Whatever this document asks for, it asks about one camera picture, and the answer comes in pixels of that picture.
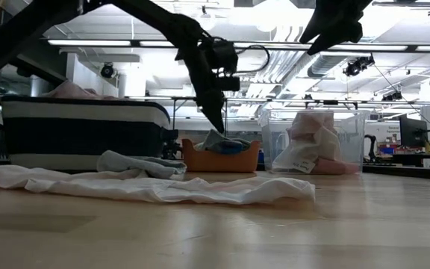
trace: orange basket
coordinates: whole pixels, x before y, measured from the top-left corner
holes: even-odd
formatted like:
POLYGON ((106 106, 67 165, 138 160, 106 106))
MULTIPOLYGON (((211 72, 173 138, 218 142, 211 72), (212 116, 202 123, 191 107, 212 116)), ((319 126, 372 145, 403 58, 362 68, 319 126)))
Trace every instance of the orange basket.
POLYGON ((251 173, 257 170, 260 149, 260 141, 257 140, 251 142, 249 149, 233 155, 197 151, 189 139, 182 140, 182 147, 188 172, 251 173))

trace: crumpled white fabric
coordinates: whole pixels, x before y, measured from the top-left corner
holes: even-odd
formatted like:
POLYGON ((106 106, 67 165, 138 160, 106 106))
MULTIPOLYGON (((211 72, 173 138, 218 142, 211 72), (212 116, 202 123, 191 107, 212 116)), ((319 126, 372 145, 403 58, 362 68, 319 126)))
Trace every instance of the crumpled white fabric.
POLYGON ((273 168, 294 169, 295 160, 341 160, 340 142, 332 111, 300 111, 287 129, 290 144, 273 161, 273 168))
POLYGON ((146 202, 192 200, 199 203, 246 205, 255 202, 270 203, 282 197, 314 200, 314 185, 298 179, 254 177, 233 182, 208 183, 196 178, 178 182, 149 178, 141 170, 69 175, 16 165, 0 166, 0 188, 24 188, 34 193, 146 202))

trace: wooden table surface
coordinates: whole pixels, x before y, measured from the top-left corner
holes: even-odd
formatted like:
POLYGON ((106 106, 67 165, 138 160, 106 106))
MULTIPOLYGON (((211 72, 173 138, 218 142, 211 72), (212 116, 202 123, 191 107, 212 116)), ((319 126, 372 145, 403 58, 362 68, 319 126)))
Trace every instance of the wooden table surface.
POLYGON ((315 203, 153 204, 0 190, 0 269, 430 268, 430 180, 295 177, 316 185, 315 203))

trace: transparent storage container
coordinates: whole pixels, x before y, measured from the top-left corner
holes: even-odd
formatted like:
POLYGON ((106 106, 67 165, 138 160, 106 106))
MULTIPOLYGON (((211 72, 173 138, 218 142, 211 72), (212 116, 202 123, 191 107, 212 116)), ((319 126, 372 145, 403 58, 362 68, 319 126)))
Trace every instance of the transparent storage container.
POLYGON ((267 109, 259 119, 265 169, 273 173, 360 173, 369 111, 267 109))

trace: black and white striped container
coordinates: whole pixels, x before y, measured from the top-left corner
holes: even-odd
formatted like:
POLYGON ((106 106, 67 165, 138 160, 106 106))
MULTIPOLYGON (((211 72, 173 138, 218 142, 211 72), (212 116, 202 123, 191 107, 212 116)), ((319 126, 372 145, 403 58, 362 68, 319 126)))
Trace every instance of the black and white striped container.
POLYGON ((106 150, 160 157, 170 118, 161 105, 125 100, 5 96, 2 116, 12 164, 96 169, 106 150))

